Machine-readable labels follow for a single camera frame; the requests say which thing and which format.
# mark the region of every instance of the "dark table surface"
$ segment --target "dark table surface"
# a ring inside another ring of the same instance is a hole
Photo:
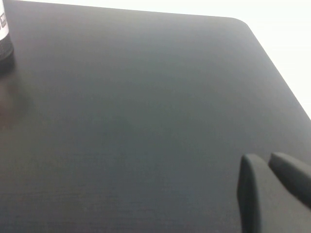
[[[243,22],[5,7],[0,232],[239,233],[242,154],[311,163],[310,120]]]

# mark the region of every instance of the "white wall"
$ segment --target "white wall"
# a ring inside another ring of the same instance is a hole
[[[31,0],[246,22],[311,118],[311,0]]]

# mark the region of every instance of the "white label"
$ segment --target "white label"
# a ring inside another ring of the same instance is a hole
[[[9,33],[9,26],[6,21],[5,13],[4,13],[4,6],[3,1],[0,0],[0,40],[5,38]]]

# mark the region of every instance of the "bottle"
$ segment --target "bottle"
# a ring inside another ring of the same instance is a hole
[[[4,12],[3,0],[0,0],[0,63],[9,57],[13,53],[13,50],[9,26]]]

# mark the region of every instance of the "black table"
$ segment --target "black table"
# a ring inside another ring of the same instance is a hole
[[[6,1],[0,232],[239,233],[241,155],[311,124],[233,18]]]

